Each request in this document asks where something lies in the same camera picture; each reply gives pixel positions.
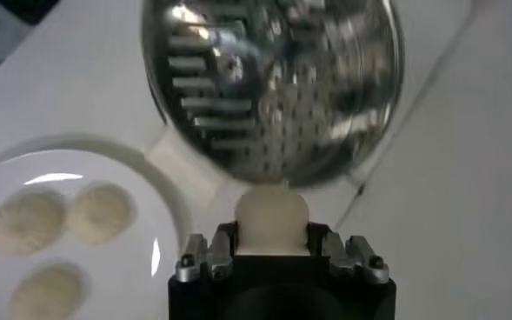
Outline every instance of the white dough chunk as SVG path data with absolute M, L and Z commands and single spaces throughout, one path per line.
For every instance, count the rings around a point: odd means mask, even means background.
M 40 271 L 12 294 L 10 320 L 69 320 L 81 295 L 77 275 L 57 267 Z
M 309 209 L 304 199 L 282 186 L 258 186 L 243 195 L 235 210 L 237 255 L 307 256 Z
M 57 240 L 64 225 L 63 208 L 47 196 L 27 195 L 0 208 L 0 251 L 26 256 Z
M 106 243 L 126 229 L 130 216 L 126 194 L 104 185 L 76 198 L 68 212 L 68 227 L 88 244 Z

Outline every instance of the metal clamp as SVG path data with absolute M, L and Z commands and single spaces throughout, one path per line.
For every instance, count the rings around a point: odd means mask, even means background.
M 181 283 L 189 283 L 199 279 L 206 252 L 207 241 L 202 235 L 188 236 L 186 247 L 175 265 L 176 280 Z
M 365 237 L 350 237 L 346 242 L 346 254 L 358 261 L 367 282 L 383 284 L 389 281 L 389 266 L 371 249 Z
M 357 261 L 346 254 L 338 233 L 330 232 L 322 240 L 322 256 L 329 257 L 330 270 L 334 275 L 354 273 Z
M 207 255 L 207 265 L 211 277 L 215 280 L 223 280 L 232 273 L 230 238 L 224 231 L 218 231 L 213 236 Z

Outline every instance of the white countertop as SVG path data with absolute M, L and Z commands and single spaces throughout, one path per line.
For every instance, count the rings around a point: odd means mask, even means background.
M 398 319 L 512 319 L 512 0 L 479 4 L 340 229 L 385 257 Z
M 157 140 L 140 7 L 63 0 L 36 27 L 0 66 L 0 157 L 88 135 L 138 152 Z

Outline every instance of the metal grater blade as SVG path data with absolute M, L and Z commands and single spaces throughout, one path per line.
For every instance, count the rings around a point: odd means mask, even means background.
M 402 86 L 382 0 L 147 0 L 143 52 L 161 112 L 245 181 L 320 183 L 380 141 Z

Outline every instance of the white table surface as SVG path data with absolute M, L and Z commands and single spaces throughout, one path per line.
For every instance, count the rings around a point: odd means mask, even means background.
M 469 9 L 468 0 L 397 3 L 405 28 L 407 65 L 394 129 L 402 124 L 427 75 Z M 189 230 L 204 224 L 198 219 L 200 215 L 212 215 L 211 211 L 204 212 L 205 207 L 196 206 L 189 186 L 181 185 L 183 177 L 192 176 L 191 172 L 165 159 L 157 159 L 155 166 L 143 160 L 165 127 L 144 74 L 140 11 L 139 0 L 62 0 L 36 27 L 0 66 L 0 159 L 30 150 L 61 147 L 96 150 L 118 157 L 147 172 L 153 183 L 160 185 L 159 189 L 172 202 L 171 207 L 176 208 L 179 224 Z M 358 172 L 358 178 L 367 177 L 392 136 L 394 130 L 370 158 L 369 165 Z M 196 159 L 180 154 L 174 158 L 178 163 L 191 161 L 190 167 L 196 167 Z M 215 183 L 216 190 L 211 194 L 237 190 L 235 183 L 229 182 Z M 356 187 L 337 180 L 328 188 L 330 191 L 320 189 L 317 193 L 307 190 L 307 198 L 313 219 L 335 224 L 355 195 Z M 222 206 L 219 202 L 210 205 Z
M 398 319 L 512 319 L 512 0 L 477 8 L 340 231 L 389 263 Z

